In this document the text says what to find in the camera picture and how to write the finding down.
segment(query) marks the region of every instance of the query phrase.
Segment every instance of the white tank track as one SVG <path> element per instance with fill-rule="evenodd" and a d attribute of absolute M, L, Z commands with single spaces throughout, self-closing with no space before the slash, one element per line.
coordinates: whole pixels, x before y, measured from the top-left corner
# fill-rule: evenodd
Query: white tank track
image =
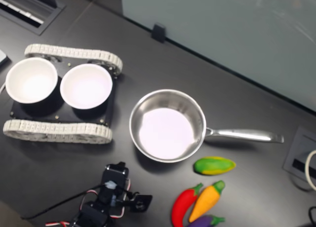
<path fill-rule="evenodd" d="M 26 57 L 42 57 L 59 62 L 62 57 L 87 59 L 90 63 L 111 67 L 116 76 L 123 67 L 118 56 L 101 50 L 31 44 L 24 54 Z M 3 133 L 12 138 L 33 142 L 106 144 L 112 140 L 110 128 L 93 123 L 49 123 L 12 119 L 5 122 Z"/>

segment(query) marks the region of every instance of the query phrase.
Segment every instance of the green stem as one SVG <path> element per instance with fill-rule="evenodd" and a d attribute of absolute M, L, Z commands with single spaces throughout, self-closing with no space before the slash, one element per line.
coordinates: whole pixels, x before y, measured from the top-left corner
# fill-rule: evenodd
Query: green stem
<path fill-rule="evenodd" d="M 190 189 L 193 189 L 193 190 L 194 190 L 194 196 L 198 195 L 199 190 L 201 189 L 202 186 L 203 186 L 203 184 L 201 183 L 201 184 L 196 185 L 196 186 L 193 187 L 193 188 L 190 188 Z"/>
<path fill-rule="evenodd" d="M 213 187 L 215 187 L 216 191 L 221 195 L 222 194 L 222 190 L 225 187 L 225 183 L 224 181 L 218 181 L 216 183 L 213 184 Z"/>
<path fill-rule="evenodd" d="M 222 217 L 216 217 L 216 216 L 212 215 L 212 218 L 213 218 L 213 220 L 211 222 L 211 226 L 216 226 L 221 222 L 225 222 L 225 218 L 222 218 Z"/>

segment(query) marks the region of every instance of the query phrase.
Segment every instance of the saucepan handle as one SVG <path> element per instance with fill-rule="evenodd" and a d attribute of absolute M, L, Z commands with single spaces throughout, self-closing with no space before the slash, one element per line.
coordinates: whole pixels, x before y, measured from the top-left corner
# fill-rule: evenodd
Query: saucepan handle
<path fill-rule="evenodd" d="M 251 140 L 256 142 L 271 142 L 271 143 L 283 143 L 284 138 L 282 135 L 275 134 L 272 132 L 266 132 L 261 130 L 252 130 L 252 129 L 221 129 L 213 130 L 206 128 L 207 137 L 230 137 L 244 140 Z"/>

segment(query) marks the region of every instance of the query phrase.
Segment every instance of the pan rim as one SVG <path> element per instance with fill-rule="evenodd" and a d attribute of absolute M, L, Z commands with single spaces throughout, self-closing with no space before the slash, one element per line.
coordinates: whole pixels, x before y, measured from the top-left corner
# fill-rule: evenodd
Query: pan rim
<path fill-rule="evenodd" d="M 190 152 L 188 155 L 182 157 L 182 158 L 178 158 L 178 159 L 171 159 L 171 160 L 167 160 L 167 159 L 159 159 L 159 158 L 156 158 L 152 155 L 148 155 L 147 153 L 145 153 L 143 151 L 143 149 L 138 145 L 138 143 L 136 142 L 134 136 L 133 136 L 133 133 L 132 133 L 132 119 L 133 119 L 133 116 L 135 114 L 135 112 L 137 111 L 138 107 L 143 104 L 144 101 L 146 101 L 149 97 L 151 97 L 152 95 L 155 95 L 155 94 L 158 94 L 158 93 L 163 93 L 163 92 L 172 92 L 172 93 L 175 93 L 175 94 L 178 94 L 182 97 L 185 97 L 186 99 L 188 99 L 190 102 L 192 102 L 194 104 L 194 106 L 197 108 L 197 110 L 200 112 L 201 114 L 201 118 L 202 118 L 202 134 L 201 134 L 201 137 L 200 137 L 200 140 L 199 142 L 197 143 L 197 146 L 196 148 Z M 187 158 L 189 158 L 190 156 L 192 156 L 193 154 L 195 154 L 198 149 L 201 147 L 203 141 L 204 141 L 204 138 L 205 138 L 205 135 L 206 135 L 206 119 L 205 119 L 205 115 L 203 113 L 203 110 L 201 109 L 201 107 L 198 105 L 198 103 L 191 97 L 189 96 L 188 94 L 182 92 L 182 91 L 179 91 L 179 90 L 173 90 L 173 89 L 161 89 L 161 90 L 156 90 L 156 91 L 153 91 L 153 92 L 150 92 L 149 94 L 146 94 L 145 96 L 143 96 L 138 102 L 137 104 L 134 106 L 132 112 L 131 112 L 131 115 L 129 117 L 129 133 L 130 133 L 130 136 L 133 140 L 133 143 L 134 145 L 136 146 L 136 148 L 142 153 L 144 154 L 145 156 L 147 156 L 148 158 L 152 159 L 152 160 L 155 160 L 155 161 L 158 161 L 158 162 L 162 162 L 162 163 L 175 163 L 175 162 L 179 162 L 179 161 L 182 161 L 182 160 L 185 160 Z"/>

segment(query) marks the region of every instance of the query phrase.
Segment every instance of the frosted glass partition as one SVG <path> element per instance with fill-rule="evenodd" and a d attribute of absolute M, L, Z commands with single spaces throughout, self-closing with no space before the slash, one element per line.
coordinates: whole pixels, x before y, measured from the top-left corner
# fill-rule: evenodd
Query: frosted glass partition
<path fill-rule="evenodd" d="M 124 15 L 316 111 L 316 0 L 122 0 Z"/>

